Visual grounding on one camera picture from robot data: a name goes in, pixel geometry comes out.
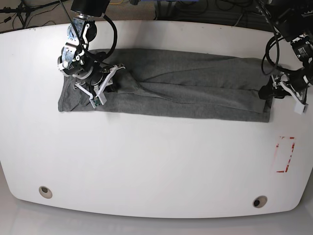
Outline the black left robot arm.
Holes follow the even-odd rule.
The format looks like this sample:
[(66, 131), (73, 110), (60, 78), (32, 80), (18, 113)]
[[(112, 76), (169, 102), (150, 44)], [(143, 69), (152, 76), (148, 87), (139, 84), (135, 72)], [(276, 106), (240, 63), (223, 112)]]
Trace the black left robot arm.
[[(265, 48), (263, 61), (272, 66), (270, 79), (258, 92), (259, 98), (283, 99), (293, 96), (306, 103), (313, 85), (313, 2), (311, 0), (257, 0), (256, 7), (268, 22), (273, 37)], [(281, 40), (290, 44), (302, 67), (291, 70), (279, 65)]]

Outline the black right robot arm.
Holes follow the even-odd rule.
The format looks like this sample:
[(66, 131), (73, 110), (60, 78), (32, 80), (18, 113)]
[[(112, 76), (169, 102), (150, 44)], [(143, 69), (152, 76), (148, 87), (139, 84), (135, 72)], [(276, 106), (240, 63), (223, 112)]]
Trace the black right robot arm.
[[(117, 45), (117, 28), (106, 15), (108, 0), (75, 0), (71, 10), (77, 14), (71, 18), (67, 29), (67, 41), (58, 58), (58, 69), (66, 77), (75, 79), (74, 88), (89, 96), (93, 107), (107, 101), (104, 91), (113, 84), (115, 73), (123, 69), (123, 64), (106, 63)], [(92, 53), (89, 44), (97, 34), (94, 18), (103, 17), (113, 29), (113, 43), (108, 52)]]

